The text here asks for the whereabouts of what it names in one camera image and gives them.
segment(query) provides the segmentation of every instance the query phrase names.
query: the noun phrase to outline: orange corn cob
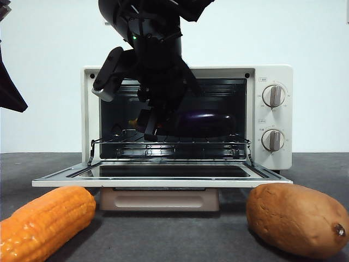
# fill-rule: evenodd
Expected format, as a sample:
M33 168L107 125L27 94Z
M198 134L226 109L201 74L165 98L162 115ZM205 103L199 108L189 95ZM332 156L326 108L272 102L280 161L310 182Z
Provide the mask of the orange corn cob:
M39 262L64 245L94 217L96 202L83 187L54 189L1 221L1 262Z

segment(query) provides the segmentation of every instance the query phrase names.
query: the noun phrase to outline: oven window glass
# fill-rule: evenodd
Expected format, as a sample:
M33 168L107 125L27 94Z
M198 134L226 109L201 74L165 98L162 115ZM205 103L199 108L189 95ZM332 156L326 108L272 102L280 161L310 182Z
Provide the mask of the oven window glass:
M248 177L238 166L223 165L101 165L81 177Z

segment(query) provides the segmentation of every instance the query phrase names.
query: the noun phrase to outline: oven door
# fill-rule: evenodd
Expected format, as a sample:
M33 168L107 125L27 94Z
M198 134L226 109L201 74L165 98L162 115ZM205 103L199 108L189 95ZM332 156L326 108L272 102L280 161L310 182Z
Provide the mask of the oven door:
M251 188L292 181L262 166L236 160L147 159L81 163L32 181L33 187Z

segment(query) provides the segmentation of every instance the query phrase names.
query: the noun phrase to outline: oven door hinge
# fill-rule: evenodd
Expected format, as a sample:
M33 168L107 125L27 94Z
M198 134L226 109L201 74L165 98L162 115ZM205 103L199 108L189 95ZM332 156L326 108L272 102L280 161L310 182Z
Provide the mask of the oven door hinge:
M251 162L251 166L255 166L255 163L252 159L252 154L251 154L251 141L247 140L247 156L249 157L249 160Z
M88 162L87 162L87 166L91 166L91 163L92 163L92 160L93 160L93 157L94 157L94 145L95 145L95 140L91 140L91 150L90 150L90 153L89 153L89 159L88 159Z

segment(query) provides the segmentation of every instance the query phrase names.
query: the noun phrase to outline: gray table surface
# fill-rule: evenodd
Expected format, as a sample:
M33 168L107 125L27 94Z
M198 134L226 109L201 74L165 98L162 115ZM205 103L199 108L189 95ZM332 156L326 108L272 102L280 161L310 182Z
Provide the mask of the gray table surface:
M80 162L79 153L1 155L1 220L52 188L31 180ZM349 153L295 153L282 175L339 200L349 210ZM264 244L247 227L246 191L225 190L217 213L97 210L90 226L47 261L317 261ZM349 245L327 261L349 261Z

